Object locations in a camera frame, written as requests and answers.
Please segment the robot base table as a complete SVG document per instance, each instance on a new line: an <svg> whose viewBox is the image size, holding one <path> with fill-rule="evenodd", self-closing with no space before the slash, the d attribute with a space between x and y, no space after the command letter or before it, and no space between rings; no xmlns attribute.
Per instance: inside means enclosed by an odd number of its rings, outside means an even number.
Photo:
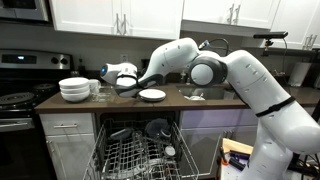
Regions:
<svg viewBox="0 0 320 180"><path fill-rule="evenodd" d="M252 146L223 138L219 150L221 162L218 180L239 180L252 151Z"/></svg>

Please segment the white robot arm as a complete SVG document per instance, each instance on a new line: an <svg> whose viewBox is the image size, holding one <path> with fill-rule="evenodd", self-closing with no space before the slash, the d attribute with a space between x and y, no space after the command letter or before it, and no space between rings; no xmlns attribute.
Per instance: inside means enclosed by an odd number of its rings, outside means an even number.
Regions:
<svg viewBox="0 0 320 180"><path fill-rule="evenodd" d="M239 180L283 180L295 153L320 152L319 124L245 50L221 57L200 49L191 38L182 38L155 49L142 77L128 62L105 64L100 77L114 86L118 96L134 97L180 68L187 68L191 83L200 87L228 82L258 118L253 152Z"/></svg>

